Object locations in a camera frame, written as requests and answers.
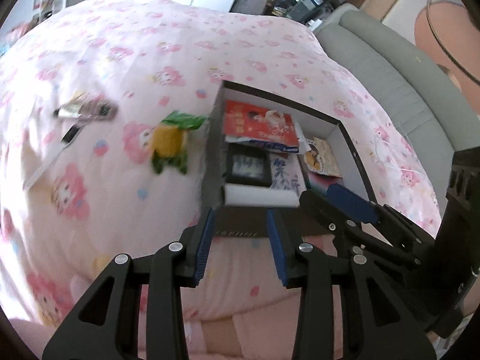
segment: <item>bed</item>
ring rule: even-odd
[[[170,0],[89,0],[40,24],[0,60],[0,304],[10,320],[48,326],[49,337],[115,255],[153,254],[196,223],[205,132],[190,137],[186,175],[174,168],[155,175],[145,142],[174,110],[208,115],[222,80],[340,119],[377,201],[436,235],[438,203],[414,149],[306,27]],[[52,112],[79,93],[117,103],[116,119],[86,126],[23,191],[71,126]],[[238,262],[245,263],[246,282],[221,287],[235,296],[203,304]],[[216,238],[200,287],[182,293],[187,321],[291,296],[276,278],[265,239]]]

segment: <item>open box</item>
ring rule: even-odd
[[[330,144],[342,174],[344,187],[366,200],[376,202],[374,190],[357,150],[339,120],[285,97],[235,82],[223,81],[210,115],[205,150],[206,170],[202,181],[202,205],[217,210],[215,234],[227,237],[267,237],[266,210],[272,208],[226,204],[224,187],[229,145],[225,142],[223,134],[226,100],[290,114],[300,125],[306,138],[318,137]],[[307,216],[301,206],[285,211],[288,212],[287,226],[289,222],[295,224],[295,227],[300,229],[301,235],[328,234],[328,230]]]

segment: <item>pink floral bedsheet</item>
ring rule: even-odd
[[[222,80],[340,119],[378,201],[436,235],[435,194],[413,149],[306,27],[170,0],[85,1],[0,60],[0,303],[9,318],[57,326],[74,304],[73,280],[92,281],[121,252],[152,254],[196,222],[201,132],[191,138],[186,176],[174,168],[153,174],[146,142],[175,109],[208,114]],[[23,192],[71,125],[52,111],[81,92],[116,102],[118,116],[85,127]]]

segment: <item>small toy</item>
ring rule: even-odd
[[[187,173],[186,132],[197,130],[207,118],[173,111],[154,128],[149,146],[152,150],[152,167],[160,174],[165,165]]]

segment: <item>white paper roll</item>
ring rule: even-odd
[[[299,198],[291,190],[273,190],[251,185],[225,184],[226,206],[298,207]]]

